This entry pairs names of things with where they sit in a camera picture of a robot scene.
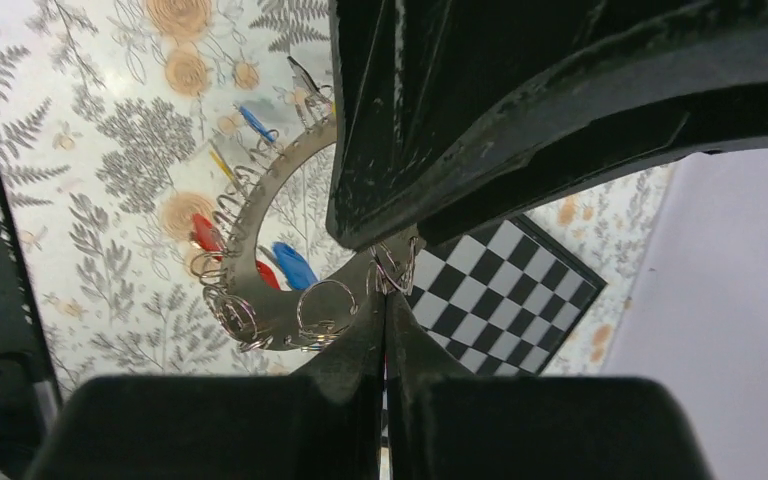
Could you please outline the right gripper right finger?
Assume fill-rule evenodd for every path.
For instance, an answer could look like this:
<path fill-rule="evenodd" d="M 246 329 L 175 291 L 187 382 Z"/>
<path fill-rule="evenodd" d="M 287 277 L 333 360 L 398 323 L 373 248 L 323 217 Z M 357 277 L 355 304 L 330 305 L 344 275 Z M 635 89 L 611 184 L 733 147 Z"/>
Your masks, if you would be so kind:
<path fill-rule="evenodd" d="M 397 479 L 709 479 L 679 403 L 636 377 L 480 376 L 385 300 Z"/>

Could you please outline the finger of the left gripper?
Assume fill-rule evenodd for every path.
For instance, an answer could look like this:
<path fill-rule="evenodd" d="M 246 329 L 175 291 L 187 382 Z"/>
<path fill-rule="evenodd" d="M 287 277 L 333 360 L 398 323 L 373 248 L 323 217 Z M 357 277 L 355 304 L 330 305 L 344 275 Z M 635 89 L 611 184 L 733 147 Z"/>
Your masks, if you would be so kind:
<path fill-rule="evenodd" d="M 692 153 L 768 148 L 768 1 L 598 2 L 576 51 L 477 123 L 430 244 Z"/>
<path fill-rule="evenodd" d="M 620 178 L 575 88 L 662 43 L 683 1 L 335 1 L 326 226 L 439 243 Z"/>

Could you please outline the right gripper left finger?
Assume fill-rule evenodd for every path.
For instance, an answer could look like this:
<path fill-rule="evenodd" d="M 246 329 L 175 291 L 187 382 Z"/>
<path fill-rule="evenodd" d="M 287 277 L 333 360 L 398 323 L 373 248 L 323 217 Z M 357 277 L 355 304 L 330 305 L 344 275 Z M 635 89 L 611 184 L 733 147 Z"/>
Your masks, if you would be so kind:
<path fill-rule="evenodd" d="M 283 376 L 97 377 L 77 389 L 31 479 L 375 479 L 385 298 Z"/>

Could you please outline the light blue key tag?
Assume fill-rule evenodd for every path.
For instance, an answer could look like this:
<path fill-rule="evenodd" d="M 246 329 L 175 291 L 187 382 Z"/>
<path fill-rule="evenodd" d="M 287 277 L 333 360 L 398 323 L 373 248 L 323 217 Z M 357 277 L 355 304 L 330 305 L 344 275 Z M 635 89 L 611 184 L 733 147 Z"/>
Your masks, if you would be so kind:
<path fill-rule="evenodd" d="M 245 106 L 238 105 L 237 111 L 242 116 L 246 125 L 252 129 L 262 140 L 269 144 L 274 144 L 277 141 L 277 134 L 266 126 Z"/>

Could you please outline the red key tag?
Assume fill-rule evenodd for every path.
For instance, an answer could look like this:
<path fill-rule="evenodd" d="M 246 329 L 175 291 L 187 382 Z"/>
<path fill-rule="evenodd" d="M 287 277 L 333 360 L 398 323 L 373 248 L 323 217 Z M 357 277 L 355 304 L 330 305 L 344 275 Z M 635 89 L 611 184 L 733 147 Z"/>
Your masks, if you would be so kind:
<path fill-rule="evenodd" d="M 203 251 L 211 254 L 217 254 L 221 258 L 223 247 L 221 246 L 221 236 L 212 222 L 203 214 L 193 213 L 191 215 L 193 230 L 191 231 L 191 240 L 195 242 Z"/>

